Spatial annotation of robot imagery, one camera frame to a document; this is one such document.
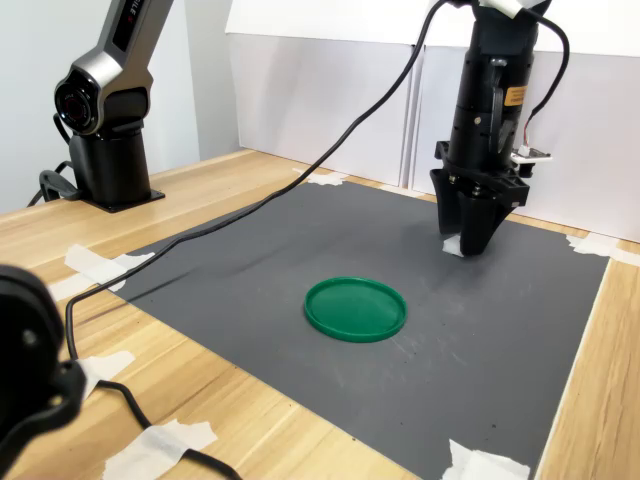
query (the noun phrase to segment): green plastic lid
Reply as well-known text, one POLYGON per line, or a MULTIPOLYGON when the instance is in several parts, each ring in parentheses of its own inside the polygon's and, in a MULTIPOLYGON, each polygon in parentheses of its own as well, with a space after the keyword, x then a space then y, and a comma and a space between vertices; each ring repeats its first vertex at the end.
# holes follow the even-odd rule
POLYGON ((304 311, 322 333, 347 342, 377 342, 403 327, 407 304, 391 287, 357 277, 330 278, 307 293, 304 311))

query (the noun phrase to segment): white tape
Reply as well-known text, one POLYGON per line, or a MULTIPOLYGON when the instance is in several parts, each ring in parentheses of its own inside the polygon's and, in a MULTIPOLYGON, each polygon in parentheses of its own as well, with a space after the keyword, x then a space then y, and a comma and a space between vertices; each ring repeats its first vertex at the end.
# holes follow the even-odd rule
POLYGON ((442 251, 458 257, 464 257, 460 251, 460 235, 447 238, 442 245, 442 251))
POLYGON ((218 437, 207 422, 182 425, 172 420, 147 428, 107 460, 103 480, 155 480, 173 468, 188 449, 202 450, 218 437))
POLYGON ((64 263, 94 283, 106 283, 127 271, 123 266, 81 245, 72 245, 69 248, 64 263))
POLYGON ((442 480, 527 480, 529 467, 499 455, 468 450, 449 440, 452 465, 442 480))
MULTIPOLYGON (((102 284, 119 277, 127 270, 137 267, 153 255, 153 252, 138 256, 120 255, 113 260, 109 260, 81 245, 72 245, 67 251, 64 263, 78 273, 50 285, 49 292, 54 301, 57 302, 76 295, 91 285, 96 283, 102 284)), ((124 284, 125 282, 122 281, 110 287, 109 290, 117 292, 124 284)))
POLYGON ((424 195, 422 192, 416 192, 415 190, 407 190, 406 188, 393 187, 391 185, 383 185, 380 187, 380 190, 384 190, 385 192, 398 193, 400 195, 404 195, 405 197, 418 198, 424 195))
POLYGON ((586 238, 567 235, 567 240, 576 253, 610 257, 618 262, 640 267, 640 255, 618 248, 620 240, 617 238, 590 233, 586 238))
MULTIPOLYGON (((298 176, 304 173, 304 170, 299 168, 294 168, 294 172, 298 173, 298 176)), ((307 177, 308 183, 317 183, 318 185, 342 185, 342 180, 347 178, 349 175, 347 173, 340 172, 331 172, 326 175, 322 175, 320 173, 312 173, 307 177)))
POLYGON ((522 3, 518 0, 481 0, 480 6, 493 7, 509 18, 514 18, 522 10, 522 3))
POLYGON ((95 282, 93 280, 89 280, 81 273, 76 273, 64 280, 49 285, 49 293, 53 297, 53 301, 57 302, 63 298, 72 297, 83 292, 94 284, 95 282))
POLYGON ((78 360, 78 364, 87 378, 82 401, 84 402, 91 395, 99 380, 111 380, 135 359, 136 357, 131 352, 122 351, 108 357, 89 357, 78 360))

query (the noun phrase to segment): orange label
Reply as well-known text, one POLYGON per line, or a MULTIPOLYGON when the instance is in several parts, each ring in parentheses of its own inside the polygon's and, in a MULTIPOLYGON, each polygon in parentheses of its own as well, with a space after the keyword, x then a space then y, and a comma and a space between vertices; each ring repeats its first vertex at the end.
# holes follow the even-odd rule
POLYGON ((516 107, 524 103, 524 96, 527 93, 527 87, 511 87, 507 90, 507 96, 504 99, 505 107, 516 107))

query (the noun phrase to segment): gray mat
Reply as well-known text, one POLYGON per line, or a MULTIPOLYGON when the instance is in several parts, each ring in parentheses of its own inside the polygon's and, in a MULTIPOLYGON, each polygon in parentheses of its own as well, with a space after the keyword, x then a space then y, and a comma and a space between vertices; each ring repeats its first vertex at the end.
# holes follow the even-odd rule
POLYGON ((483 256, 454 257, 442 252, 434 204, 307 184, 177 247, 118 294, 439 479, 449 439, 533 472, 606 264, 574 253, 564 235, 511 222, 483 256), (374 344, 314 330, 307 290, 342 275, 397 289, 409 307, 404 329, 374 344))

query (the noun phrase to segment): wooden table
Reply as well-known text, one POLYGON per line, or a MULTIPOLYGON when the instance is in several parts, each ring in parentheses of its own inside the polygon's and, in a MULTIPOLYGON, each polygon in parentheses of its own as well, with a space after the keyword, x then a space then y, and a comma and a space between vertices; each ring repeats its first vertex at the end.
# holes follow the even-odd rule
MULTIPOLYGON (((296 178, 294 167, 305 166, 242 151, 153 176, 153 188, 167 198, 115 215, 67 201, 4 215, 0 263, 27 268, 47 283, 62 280, 75 273, 64 265, 74 243, 116 257, 263 198, 296 178)), ((347 180, 380 186, 356 177, 347 180)), ((429 195, 421 198, 433 201, 429 195)), ((580 237, 587 234, 515 215, 511 220, 580 237)), ((640 253, 638 244, 621 242, 620 247, 640 253)), ((61 312, 64 304, 58 305, 61 312)), ((116 380, 133 391, 149 419, 155 424, 174 418, 182 423, 210 422, 219 440, 205 451, 245 478, 413 478, 357 439, 110 292, 79 303, 74 320, 81 358, 132 352, 135 362, 116 380)), ((611 260, 539 478, 640 478, 639 347, 640 268, 611 260)), ((66 357, 66 348, 62 356, 66 357)), ((96 391, 74 423, 33 441, 9 478, 99 478, 104 461, 139 433, 118 393, 96 391)), ((166 478, 205 476, 214 477, 182 461, 166 478)))

